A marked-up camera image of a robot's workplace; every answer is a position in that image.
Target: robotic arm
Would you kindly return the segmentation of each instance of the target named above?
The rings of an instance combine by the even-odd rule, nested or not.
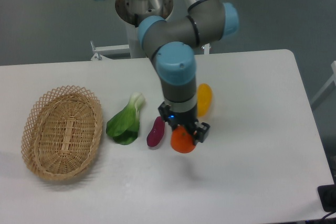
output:
[[[239,25],[238,15],[230,3],[185,0],[188,15],[167,22],[161,15],[162,5],[156,2],[128,1],[135,6],[141,3],[139,11],[129,16],[138,27],[140,46],[161,80],[164,102],[159,107],[160,116],[172,129],[184,126],[196,145],[206,139],[210,126],[197,119],[196,61],[192,48],[234,33]]]

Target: gray floor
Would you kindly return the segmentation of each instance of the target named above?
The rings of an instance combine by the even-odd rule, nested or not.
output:
[[[222,1],[238,9],[240,31],[213,43],[212,52],[289,49],[311,99],[336,60],[336,0]],[[172,20],[186,13],[183,0],[174,0]],[[127,43],[114,0],[0,0],[0,65],[89,60],[90,40]],[[336,155],[336,91],[314,116],[328,156]]]

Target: green leaf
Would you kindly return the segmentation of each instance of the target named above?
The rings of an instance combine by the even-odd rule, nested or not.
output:
[[[138,137],[140,109],[144,103],[145,97],[142,93],[133,93],[127,106],[107,122],[106,134],[117,143],[132,143]]]
[[[129,145],[133,143],[138,138],[138,132],[125,131],[120,136],[114,136],[113,140],[122,145]]]
[[[116,114],[106,125],[106,134],[109,137],[119,136],[134,124],[136,118],[135,107],[127,105]]]

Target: metal stand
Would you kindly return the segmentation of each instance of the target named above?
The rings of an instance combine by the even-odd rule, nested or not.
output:
[[[310,101],[310,107],[314,111],[336,87],[336,61],[331,64],[333,75],[326,81],[322,88]]]
[[[210,44],[205,44],[205,45],[202,46],[202,49],[204,50],[204,54],[205,55],[209,55],[210,54],[211,45]]]
[[[91,41],[91,48],[93,56],[91,60],[110,60],[110,58],[105,57],[104,55],[112,56],[120,54],[129,54],[130,47],[129,45],[118,45],[118,46],[108,46],[108,47],[95,47],[93,41]]]

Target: table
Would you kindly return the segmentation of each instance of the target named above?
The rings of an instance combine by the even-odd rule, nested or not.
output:
[[[318,219],[317,187],[333,180],[288,50],[196,56],[197,81],[214,94],[211,132],[184,155],[146,136],[163,101],[147,59],[0,67],[2,223],[271,223]],[[96,161],[76,183],[40,180],[20,155],[35,101],[63,85],[100,99],[104,125],[133,91],[146,97],[139,138],[121,146],[102,136]]]

